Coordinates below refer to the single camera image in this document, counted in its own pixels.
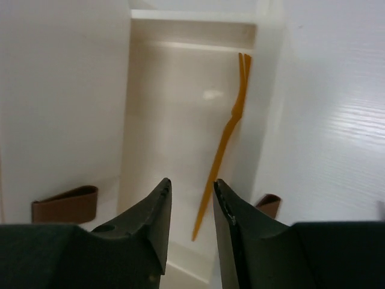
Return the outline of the brown box clip right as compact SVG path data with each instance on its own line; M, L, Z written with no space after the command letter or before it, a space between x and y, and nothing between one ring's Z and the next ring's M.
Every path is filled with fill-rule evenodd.
M272 219L276 219L282 199L274 194L265 194L255 204L255 208Z

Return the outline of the brown box clip left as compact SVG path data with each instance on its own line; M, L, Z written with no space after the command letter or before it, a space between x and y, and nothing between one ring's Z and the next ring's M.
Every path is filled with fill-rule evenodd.
M33 223L87 223L96 218L99 189L84 185L31 204Z

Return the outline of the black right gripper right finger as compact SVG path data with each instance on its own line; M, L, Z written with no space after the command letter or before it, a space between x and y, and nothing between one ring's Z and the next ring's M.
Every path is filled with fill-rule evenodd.
M214 182L223 288L383 288L383 222L291 226Z

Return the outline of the brown box clip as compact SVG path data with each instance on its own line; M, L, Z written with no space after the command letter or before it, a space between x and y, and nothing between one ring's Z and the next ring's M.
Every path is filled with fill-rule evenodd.
M272 219L276 219L282 199L274 194L265 194L255 204L255 208Z
M31 204L33 223L87 223L96 218L99 189L84 185Z

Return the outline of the yellow plastic fork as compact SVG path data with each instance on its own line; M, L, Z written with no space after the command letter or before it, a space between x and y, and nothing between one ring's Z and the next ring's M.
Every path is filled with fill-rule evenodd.
M238 124L238 122L243 117L246 93L248 88L248 79L250 75L252 57L248 54L239 53L238 54L238 64L239 64L239 91L238 96L236 98L235 104L230 113L230 119L226 123L219 145L217 147L217 151L214 156L214 160L211 165L211 169L206 181L205 189L202 194L202 198L200 201L199 210L197 213L197 217L194 224L194 229L192 231L191 241L195 241L200 227L202 225L206 210L209 205L209 201L211 198L211 185L216 180L218 176L218 172L221 167L221 163L226 152L226 147L228 142Z

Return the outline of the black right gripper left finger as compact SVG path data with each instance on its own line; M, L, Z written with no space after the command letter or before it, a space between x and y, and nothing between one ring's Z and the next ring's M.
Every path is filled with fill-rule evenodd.
M172 186L86 231L78 225L1 226L2 288L158 288L165 274Z

